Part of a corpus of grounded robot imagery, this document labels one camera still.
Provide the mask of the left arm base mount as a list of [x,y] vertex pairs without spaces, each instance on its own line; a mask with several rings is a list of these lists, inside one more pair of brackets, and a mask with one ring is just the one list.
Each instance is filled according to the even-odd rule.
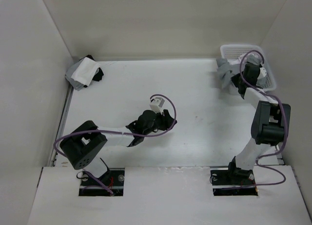
[[79,196],[86,197],[118,197],[123,196],[125,168],[112,168],[110,172],[105,173],[103,183],[113,192],[112,194],[103,189],[99,183],[91,179],[85,171],[76,174],[76,178],[80,180]]

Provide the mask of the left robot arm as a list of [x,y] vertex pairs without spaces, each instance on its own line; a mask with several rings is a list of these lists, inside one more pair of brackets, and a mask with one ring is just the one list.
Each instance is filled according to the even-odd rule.
[[109,168],[98,157],[103,147],[134,147],[147,135],[168,131],[176,123],[176,115],[171,117],[167,109],[162,112],[145,110],[129,125],[103,132],[92,120],[88,120],[64,138],[59,146],[75,170],[90,172],[93,180],[102,186],[109,181]]

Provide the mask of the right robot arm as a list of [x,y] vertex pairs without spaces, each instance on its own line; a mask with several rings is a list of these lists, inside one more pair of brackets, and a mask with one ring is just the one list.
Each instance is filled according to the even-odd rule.
[[291,107],[257,87],[261,66],[247,62],[244,70],[234,77],[234,85],[241,97],[255,108],[251,138],[241,153],[228,165],[226,178],[231,185],[246,188],[255,185],[253,168],[271,146],[286,144]]

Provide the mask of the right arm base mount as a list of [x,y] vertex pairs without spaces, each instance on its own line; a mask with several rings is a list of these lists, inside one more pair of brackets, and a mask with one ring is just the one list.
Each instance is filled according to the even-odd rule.
[[227,169],[213,169],[210,183],[214,196],[258,196],[253,174],[251,177],[230,176]]

